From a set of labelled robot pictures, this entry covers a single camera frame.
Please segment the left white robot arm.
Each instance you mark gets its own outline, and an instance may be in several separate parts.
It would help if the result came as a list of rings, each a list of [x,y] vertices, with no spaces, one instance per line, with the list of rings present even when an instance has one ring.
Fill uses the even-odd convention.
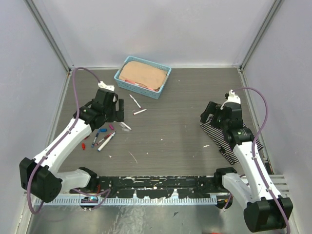
[[[59,169],[70,153],[93,131],[105,123],[124,121],[124,101],[118,98],[112,85],[97,90],[90,102],[74,113],[66,128],[33,159],[24,158],[19,164],[21,186],[27,195],[34,195],[45,203],[59,193],[82,188],[86,193],[97,190],[97,174],[80,167],[61,173]]]

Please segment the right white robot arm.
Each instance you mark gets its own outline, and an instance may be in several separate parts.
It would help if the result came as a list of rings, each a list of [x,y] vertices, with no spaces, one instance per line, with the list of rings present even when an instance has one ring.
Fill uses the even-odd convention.
[[[223,156],[234,156],[243,168],[247,182],[233,168],[221,168],[214,174],[214,186],[219,192],[229,191],[238,201],[249,231],[288,229],[293,203],[272,182],[254,135],[243,122],[241,104],[211,101],[200,122]]]

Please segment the white marker blue print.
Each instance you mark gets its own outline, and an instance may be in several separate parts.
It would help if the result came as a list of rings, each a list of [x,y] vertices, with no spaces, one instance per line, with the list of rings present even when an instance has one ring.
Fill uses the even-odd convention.
[[[97,151],[100,152],[107,144],[108,142],[115,136],[115,132],[113,132],[104,142],[98,147]]]

